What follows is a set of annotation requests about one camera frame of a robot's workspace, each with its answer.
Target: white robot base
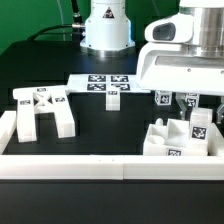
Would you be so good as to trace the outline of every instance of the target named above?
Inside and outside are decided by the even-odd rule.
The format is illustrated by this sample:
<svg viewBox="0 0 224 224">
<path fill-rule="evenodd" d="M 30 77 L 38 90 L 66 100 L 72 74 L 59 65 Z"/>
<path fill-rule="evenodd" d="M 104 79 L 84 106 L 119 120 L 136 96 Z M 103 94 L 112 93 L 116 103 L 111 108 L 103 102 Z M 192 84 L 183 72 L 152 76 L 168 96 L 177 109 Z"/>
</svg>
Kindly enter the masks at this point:
<svg viewBox="0 0 224 224">
<path fill-rule="evenodd" d="M 125 0 L 92 0 L 85 27 L 86 37 L 80 43 L 82 52 L 102 57 L 135 52 Z"/>
</svg>

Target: white cable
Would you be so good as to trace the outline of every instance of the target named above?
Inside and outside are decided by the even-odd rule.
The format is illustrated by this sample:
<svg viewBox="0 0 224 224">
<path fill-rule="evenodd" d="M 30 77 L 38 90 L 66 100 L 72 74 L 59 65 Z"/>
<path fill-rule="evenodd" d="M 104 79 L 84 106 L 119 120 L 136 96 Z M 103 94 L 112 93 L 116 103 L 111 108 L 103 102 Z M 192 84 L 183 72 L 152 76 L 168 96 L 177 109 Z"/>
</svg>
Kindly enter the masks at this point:
<svg viewBox="0 0 224 224">
<path fill-rule="evenodd" d="M 59 9 L 59 12 L 60 12 L 60 16 L 61 16 L 61 24 L 64 25 L 65 24 L 65 21 L 64 21 L 64 13 L 63 13 L 63 10 L 62 10 L 62 7 L 61 7 L 60 0 L 57 0 L 57 3 L 58 3 L 58 9 Z"/>
</svg>

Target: black table surface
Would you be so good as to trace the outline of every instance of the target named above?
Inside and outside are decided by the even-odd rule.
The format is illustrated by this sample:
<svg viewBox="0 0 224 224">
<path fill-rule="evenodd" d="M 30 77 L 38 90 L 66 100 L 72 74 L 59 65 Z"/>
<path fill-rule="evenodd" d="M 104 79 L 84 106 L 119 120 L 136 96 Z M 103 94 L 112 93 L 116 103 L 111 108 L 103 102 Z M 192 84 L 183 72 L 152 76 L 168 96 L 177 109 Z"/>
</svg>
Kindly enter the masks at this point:
<svg viewBox="0 0 224 224">
<path fill-rule="evenodd" d="M 135 75 L 136 55 L 99 58 L 72 42 L 21 41 L 0 56 L 0 113 L 16 110 L 15 88 L 66 85 L 70 74 Z M 121 110 L 105 111 L 105 94 L 68 96 L 77 136 L 58 139 L 53 114 L 36 115 L 37 142 L 19 144 L 15 132 L 5 155 L 140 155 L 150 123 L 179 119 L 180 109 L 159 107 L 154 93 L 121 93 Z M 201 96 L 216 109 L 219 97 Z M 223 123 L 218 126 L 223 134 Z M 223 223 L 223 181 L 1 180 L 0 223 Z"/>
</svg>

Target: cube with marker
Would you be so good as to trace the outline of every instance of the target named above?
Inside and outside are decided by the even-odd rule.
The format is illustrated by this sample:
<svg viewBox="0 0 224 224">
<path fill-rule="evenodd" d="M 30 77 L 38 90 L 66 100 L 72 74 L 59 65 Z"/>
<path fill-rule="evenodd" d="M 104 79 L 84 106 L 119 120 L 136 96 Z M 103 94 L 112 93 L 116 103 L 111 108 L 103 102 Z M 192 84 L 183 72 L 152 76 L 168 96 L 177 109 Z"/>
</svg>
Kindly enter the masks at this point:
<svg viewBox="0 0 224 224">
<path fill-rule="evenodd" d="M 185 102 L 188 107 L 198 107 L 200 95 L 196 93 L 187 93 Z"/>
<path fill-rule="evenodd" d="M 212 110 L 194 107 L 190 118 L 189 144 L 191 148 L 206 150 L 209 129 L 212 123 Z"/>
<path fill-rule="evenodd" d="M 155 92 L 155 102 L 159 106 L 171 105 L 172 92 L 168 91 L 156 91 Z"/>
</svg>

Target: white plastic part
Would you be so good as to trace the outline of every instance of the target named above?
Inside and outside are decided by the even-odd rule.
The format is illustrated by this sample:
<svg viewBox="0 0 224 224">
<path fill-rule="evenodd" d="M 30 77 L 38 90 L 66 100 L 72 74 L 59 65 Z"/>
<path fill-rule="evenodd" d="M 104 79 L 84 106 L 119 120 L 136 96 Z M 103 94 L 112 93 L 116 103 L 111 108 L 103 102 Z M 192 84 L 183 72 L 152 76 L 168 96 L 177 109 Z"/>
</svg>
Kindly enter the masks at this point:
<svg viewBox="0 0 224 224">
<path fill-rule="evenodd" d="M 19 142 L 36 141 L 35 114 L 54 113 L 59 138 L 75 136 L 75 122 L 68 103 L 67 86 L 14 89 L 18 99 L 17 130 Z"/>
<path fill-rule="evenodd" d="M 175 36 L 173 40 L 155 40 L 153 30 L 162 25 L 173 24 L 175 26 Z M 161 19 L 149 24 L 145 29 L 145 39 L 151 42 L 164 43 L 185 43 L 192 38 L 194 18 L 191 15 L 178 13 L 177 15 Z"/>
<path fill-rule="evenodd" d="M 181 7 L 188 8 L 224 8 L 223 0 L 181 0 Z"/>
<path fill-rule="evenodd" d="M 59 138 L 75 136 L 75 122 L 64 90 L 51 90 Z"/>
<path fill-rule="evenodd" d="M 160 56 L 187 56 L 185 44 L 147 43 L 139 54 L 137 83 L 142 89 L 224 96 L 221 68 L 156 64 Z"/>
<path fill-rule="evenodd" d="M 2 154 L 16 128 L 16 111 L 5 111 L 0 118 L 0 154 Z"/>
<path fill-rule="evenodd" d="M 122 79 L 125 78 L 128 81 L 116 81 L 113 82 L 112 79 L 118 78 Z M 99 85 L 104 86 L 103 89 L 94 90 L 88 89 L 88 86 L 95 85 L 96 87 Z M 150 90 L 143 90 L 139 87 L 136 82 L 135 75 L 127 75 L 127 74 L 76 74 L 70 75 L 68 80 L 68 90 L 70 93 L 106 93 L 107 89 L 110 88 L 112 85 L 120 85 L 122 88 L 122 92 L 127 93 L 150 93 Z"/>
<path fill-rule="evenodd" d="M 168 119 L 167 126 L 149 125 L 144 156 L 207 156 L 208 140 L 192 139 L 189 121 Z"/>
<path fill-rule="evenodd" d="M 223 157 L 97 157 L 2 155 L 0 179 L 224 180 Z"/>
<path fill-rule="evenodd" d="M 187 93 L 185 96 L 185 102 L 188 107 L 198 107 L 200 100 L 200 94 Z"/>
<path fill-rule="evenodd" d="M 17 133 L 19 142 L 37 140 L 32 92 L 19 95 L 17 102 Z"/>
<path fill-rule="evenodd" d="M 171 102 L 172 102 L 172 92 L 156 91 L 155 92 L 155 102 L 159 106 L 171 105 Z"/>
<path fill-rule="evenodd" d="M 106 92 L 106 110 L 119 111 L 120 110 L 120 90 L 117 87 L 110 86 Z"/>
<path fill-rule="evenodd" d="M 190 125 L 209 127 L 212 123 L 212 109 L 193 108 L 191 112 Z"/>
<path fill-rule="evenodd" d="M 97 51 L 121 51 L 135 46 L 124 0 L 92 0 L 81 47 Z"/>
</svg>

